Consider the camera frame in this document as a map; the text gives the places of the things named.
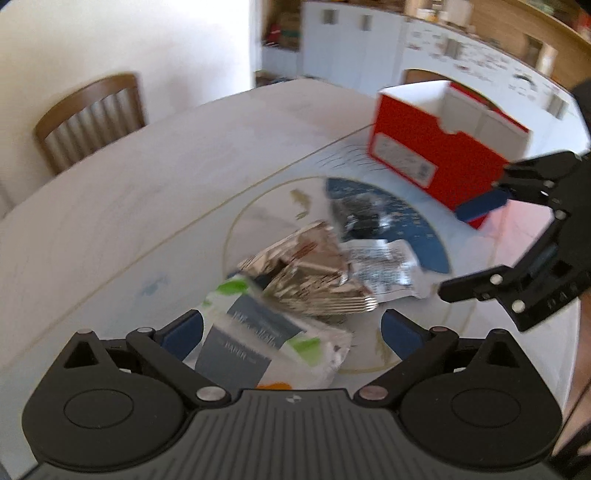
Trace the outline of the white tissue pack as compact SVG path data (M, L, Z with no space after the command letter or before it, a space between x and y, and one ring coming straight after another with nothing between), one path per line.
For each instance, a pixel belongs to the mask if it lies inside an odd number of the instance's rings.
M348 330L274 307L234 275L197 306L204 333L194 370L232 394L242 389L325 389L353 343Z

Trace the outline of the white printed sachet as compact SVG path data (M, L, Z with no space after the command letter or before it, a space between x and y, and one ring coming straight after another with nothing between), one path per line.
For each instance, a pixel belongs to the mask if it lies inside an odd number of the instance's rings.
M349 240L339 248L348 255L353 275L379 303L431 296L432 284L406 240Z

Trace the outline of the red cardboard box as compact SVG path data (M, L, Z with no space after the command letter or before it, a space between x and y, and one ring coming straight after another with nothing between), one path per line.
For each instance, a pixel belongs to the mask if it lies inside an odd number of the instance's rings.
M525 157L530 138L488 98L438 80L379 92L368 153L478 229L490 209L468 203Z

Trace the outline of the black wrapped snack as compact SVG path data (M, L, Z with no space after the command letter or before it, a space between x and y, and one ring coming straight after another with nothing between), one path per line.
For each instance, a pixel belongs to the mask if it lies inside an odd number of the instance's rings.
M343 239L377 239L393 224L386 202L372 193L332 199L331 208Z

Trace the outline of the silver foil snack bag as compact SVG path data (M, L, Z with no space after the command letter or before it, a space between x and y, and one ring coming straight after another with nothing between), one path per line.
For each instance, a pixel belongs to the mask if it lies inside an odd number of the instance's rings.
M317 221L242 260L238 271L259 286L264 298L291 312L327 317L367 313L378 306L356 279L349 255L334 229Z

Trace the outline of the wooden chair right side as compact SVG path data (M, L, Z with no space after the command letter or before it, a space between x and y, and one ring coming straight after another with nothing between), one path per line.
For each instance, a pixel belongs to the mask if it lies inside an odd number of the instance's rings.
M403 75L404 84L415 84L440 80L450 81L450 78L437 72L423 69L407 69Z

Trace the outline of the wooden chair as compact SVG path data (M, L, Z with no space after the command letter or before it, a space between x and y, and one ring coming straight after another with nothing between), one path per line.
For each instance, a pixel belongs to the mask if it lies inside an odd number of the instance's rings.
M33 137L50 171L59 175L145 126L139 75L123 72L60 100L37 122Z
M437 72L423 69L407 69L403 75L404 84L415 84L440 80L450 81L450 78Z

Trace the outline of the wooden chair far side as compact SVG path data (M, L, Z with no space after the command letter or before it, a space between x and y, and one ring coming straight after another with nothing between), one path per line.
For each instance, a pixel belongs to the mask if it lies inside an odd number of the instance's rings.
M37 122L33 137L50 171L59 175L145 126L139 75L123 72L60 100Z

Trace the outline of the white wall cabinets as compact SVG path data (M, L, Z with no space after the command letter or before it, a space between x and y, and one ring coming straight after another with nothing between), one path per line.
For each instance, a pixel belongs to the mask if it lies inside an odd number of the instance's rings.
M301 8L295 48L263 45L263 70L308 76L363 94L402 83L410 70L462 83L500 107L528 101L560 120L575 112L571 95L523 62L464 34L407 16L311 1Z

